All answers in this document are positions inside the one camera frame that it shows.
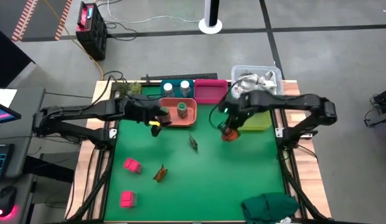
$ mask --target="crumpled fabric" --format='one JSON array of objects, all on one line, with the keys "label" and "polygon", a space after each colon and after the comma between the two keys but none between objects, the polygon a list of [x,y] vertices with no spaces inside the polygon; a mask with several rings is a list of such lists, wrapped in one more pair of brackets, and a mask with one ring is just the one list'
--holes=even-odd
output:
[{"label": "crumpled fabric", "polygon": [[277,84],[271,80],[274,75],[275,73],[273,71],[269,71],[262,75],[254,73],[241,74],[237,80],[241,81],[233,87],[232,96],[234,98],[239,98],[240,94],[252,90],[264,90],[275,94]]},{"label": "crumpled fabric", "polygon": [[294,215],[299,204],[289,195],[267,193],[244,200],[242,208],[248,224],[272,224]]}]

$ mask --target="white cap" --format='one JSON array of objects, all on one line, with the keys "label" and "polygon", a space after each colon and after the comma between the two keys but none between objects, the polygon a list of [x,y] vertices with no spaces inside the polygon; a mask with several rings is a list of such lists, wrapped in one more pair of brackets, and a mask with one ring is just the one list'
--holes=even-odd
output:
[{"label": "white cap", "polygon": [[189,87],[189,82],[184,80],[184,81],[181,81],[181,88],[188,88]]},{"label": "white cap", "polygon": [[165,83],[163,88],[164,88],[164,91],[171,91],[172,90],[172,84],[171,83]]}]

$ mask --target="pink cube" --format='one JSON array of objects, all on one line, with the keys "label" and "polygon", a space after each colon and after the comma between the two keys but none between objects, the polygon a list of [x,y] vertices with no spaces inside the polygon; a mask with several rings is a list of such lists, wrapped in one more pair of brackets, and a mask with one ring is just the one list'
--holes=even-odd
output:
[{"label": "pink cube", "polygon": [[121,208],[132,208],[136,205],[136,194],[130,190],[123,191],[121,194]]},{"label": "pink cube", "polygon": [[127,158],[124,163],[124,168],[128,169],[131,172],[140,174],[142,170],[142,165],[132,158]]}]

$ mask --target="wooden table frame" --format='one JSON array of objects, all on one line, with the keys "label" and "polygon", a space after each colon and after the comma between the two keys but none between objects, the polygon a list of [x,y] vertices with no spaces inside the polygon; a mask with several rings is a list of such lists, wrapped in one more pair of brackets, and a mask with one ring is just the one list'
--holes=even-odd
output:
[{"label": "wooden table frame", "polygon": [[[129,82],[140,82],[144,83],[146,81],[129,81]],[[151,81],[151,83],[159,83],[161,81]],[[106,81],[97,81],[95,92],[93,94],[92,101],[95,101],[105,89]],[[294,80],[284,80],[283,81],[284,94],[286,95],[299,95],[297,81]],[[102,96],[101,100],[107,100],[112,97],[111,85],[106,89],[105,94]],[[295,126],[300,121],[305,119],[305,114],[303,111],[295,110],[285,110],[285,115],[280,113],[279,110],[274,110],[273,118],[277,120],[277,126],[283,127],[284,123],[288,123],[288,126]],[[106,126],[107,128],[114,127],[115,123],[105,123],[98,119],[88,119],[87,128],[97,129]],[[299,141],[301,146],[308,148],[314,152],[314,147],[311,139],[301,139]],[[72,190],[70,191],[70,197],[68,200],[68,205],[66,211],[70,209],[70,214],[66,218],[70,218],[82,205],[83,196],[85,193],[85,198],[89,195],[92,190],[92,187],[95,182],[99,179],[102,173],[105,170],[105,167],[108,163],[108,152],[100,151],[94,149],[94,145],[90,141],[84,141],[81,146],[80,155],[78,157],[77,167],[75,169],[75,180],[74,180],[74,198],[72,200]],[[302,190],[308,196],[310,201],[315,205],[315,207],[326,217],[330,217],[329,205],[327,203],[326,194],[324,192],[324,187],[322,183],[322,178],[320,175],[320,170],[316,158],[308,154],[305,151],[300,150],[300,148],[295,149],[291,154],[290,159],[286,160],[286,165],[290,172],[292,172],[294,177],[299,177],[299,183]],[[96,196],[94,203],[91,205],[88,212],[84,215],[83,219],[96,219],[104,217],[103,201],[106,200],[106,194],[103,194],[107,191],[107,186],[109,183],[102,186],[99,193]],[[296,192],[289,185],[287,187],[287,192],[292,196],[296,196]],[[306,211],[298,210],[296,217],[305,217]]]}]

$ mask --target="green cloth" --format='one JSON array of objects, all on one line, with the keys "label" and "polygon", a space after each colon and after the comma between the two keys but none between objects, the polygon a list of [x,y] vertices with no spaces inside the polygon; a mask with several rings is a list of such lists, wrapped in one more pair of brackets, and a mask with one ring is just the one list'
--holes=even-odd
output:
[{"label": "green cloth", "polygon": [[294,215],[299,204],[286,194],[267,193],[244,200],[242,208],[248,224],[268,224]]}]

